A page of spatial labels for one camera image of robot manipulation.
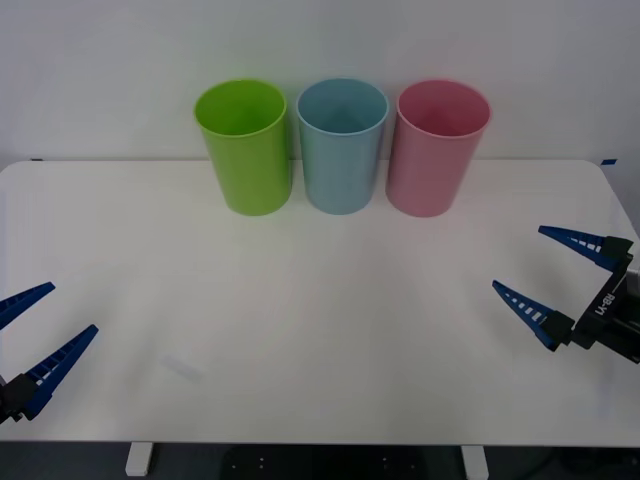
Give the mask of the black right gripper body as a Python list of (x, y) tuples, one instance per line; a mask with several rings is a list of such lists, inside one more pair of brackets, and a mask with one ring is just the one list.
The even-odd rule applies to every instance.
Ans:
[(638, 258), (612, 272), (575, 324), (571, 341), (586, 350), (599, 343), (639, 363)]

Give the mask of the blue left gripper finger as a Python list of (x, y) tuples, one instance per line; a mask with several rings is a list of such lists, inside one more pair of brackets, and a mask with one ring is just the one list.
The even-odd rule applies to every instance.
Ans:
[(3, 330), (54, 289), (55, 285), (47, 282), (3, 299), (0, 304), (0, 329)]
[(95, 325), (86, 329), (53, 354), (9, 382), (9, 417), (33, 420), (51, 400), (54, 391), (99, 332)]

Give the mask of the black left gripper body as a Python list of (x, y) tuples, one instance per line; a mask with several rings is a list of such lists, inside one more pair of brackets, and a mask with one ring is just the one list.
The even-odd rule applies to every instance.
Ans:
[(23, 386), (20, 379), (1, 386), (1, 419), (3, 424), (9, 419), (18, 422), (22, 418)]

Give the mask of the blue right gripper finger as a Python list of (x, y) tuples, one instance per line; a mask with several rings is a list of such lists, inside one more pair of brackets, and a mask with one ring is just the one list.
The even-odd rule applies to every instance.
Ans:
[(538, 232), (609, 272), (615, 272), (621, 265), (628, 266), (633, 258), (630, 253), (633, 242), (628, 239), (544, 225)]
[(555, 352), (560, 345), (571, 343), (574, 320), (510, 289), (497, 280), (492, 282), (492, 287), (549, 351)]

